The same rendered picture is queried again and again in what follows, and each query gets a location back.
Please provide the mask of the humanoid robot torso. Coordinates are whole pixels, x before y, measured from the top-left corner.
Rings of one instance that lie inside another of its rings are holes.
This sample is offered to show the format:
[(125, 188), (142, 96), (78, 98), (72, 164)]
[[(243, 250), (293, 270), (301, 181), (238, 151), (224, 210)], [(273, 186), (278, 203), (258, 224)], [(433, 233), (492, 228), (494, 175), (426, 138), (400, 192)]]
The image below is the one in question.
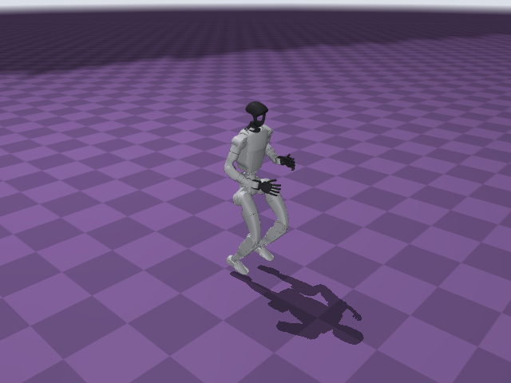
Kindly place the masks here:
[[(268, 131), (264, 126), (260, 126), (259, 128), (261, 129), (260, 132), (249, 131), (255, 130), (254, 128), (250, 128), (249, 130), (244, 130), (243, 128), (239, 132), (239, 134), (244, 134), (248, 138), (246, 146), (240, 151), (236, 162), (238, 164), (238, 168), (244, 171), (246, 178), (260, 181), (260, 178), (256, 176), (256, 173), (257, 170), (261, 168), (263, 163), (263, 158), (267, 147)], [(245, 187), (241, 183), (239, 183), (239, 186), (240, 188)], [(245, 188), (251, 195), (255, 195), (259, 191), (250, 187)]]

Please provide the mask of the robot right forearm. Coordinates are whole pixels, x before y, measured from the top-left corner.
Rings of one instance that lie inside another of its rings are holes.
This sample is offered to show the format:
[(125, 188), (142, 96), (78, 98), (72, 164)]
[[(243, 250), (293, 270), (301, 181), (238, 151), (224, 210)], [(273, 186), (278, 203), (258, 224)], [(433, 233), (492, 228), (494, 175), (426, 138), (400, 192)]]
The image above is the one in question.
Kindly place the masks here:
[(231, 165), (225, 168), (226, 173), (234, 180), (243, 184), (245, 187), (258, 188), (259, 182), (255, 182), (250, 178), (246, 178), (240, 171), (235, 170)]

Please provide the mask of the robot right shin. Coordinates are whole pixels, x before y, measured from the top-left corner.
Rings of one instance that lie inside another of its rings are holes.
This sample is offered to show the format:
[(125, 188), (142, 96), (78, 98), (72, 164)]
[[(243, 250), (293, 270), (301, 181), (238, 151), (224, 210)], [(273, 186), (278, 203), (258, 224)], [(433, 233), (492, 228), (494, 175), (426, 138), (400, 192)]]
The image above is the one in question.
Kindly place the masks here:
[(238, 247), (238, 251), (233, 256), (232, 261), (236, 263), (236, 261), (239, 261), (239, 259), (242, 259), (243, 257), (246, 257), (249, 254), (251, 254), (258, 247), (258, 245), (255, 246), (255, 244), (256, 242), (254, 241), (254, 239), (250, 235), (247, 236), (246, 239)]

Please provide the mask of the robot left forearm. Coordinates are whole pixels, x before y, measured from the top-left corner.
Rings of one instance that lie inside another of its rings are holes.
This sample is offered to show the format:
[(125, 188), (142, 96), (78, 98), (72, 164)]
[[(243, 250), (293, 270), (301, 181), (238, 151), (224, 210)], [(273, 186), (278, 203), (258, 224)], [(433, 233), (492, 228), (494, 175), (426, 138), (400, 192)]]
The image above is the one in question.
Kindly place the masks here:
[(266, 151), (266, 156), (270, 158), (274, 164), (280, 164), (280, 158), (277, 158), (279, 155), (275, 152), (275, 150), (272, 147)]

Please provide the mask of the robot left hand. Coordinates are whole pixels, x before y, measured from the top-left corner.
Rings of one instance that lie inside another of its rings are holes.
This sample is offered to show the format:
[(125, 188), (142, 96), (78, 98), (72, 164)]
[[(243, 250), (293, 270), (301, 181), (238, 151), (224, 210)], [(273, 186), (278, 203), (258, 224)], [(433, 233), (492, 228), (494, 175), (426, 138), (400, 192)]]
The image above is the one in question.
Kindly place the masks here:
[(286, 165), (289, 168), (292, 168), (292, 171), (295, 170), (295, 161), (294, 158), (289, 157), (290, 154), (287, 156), (278, 156), (277, 158), (280, 158), (280, 165)]

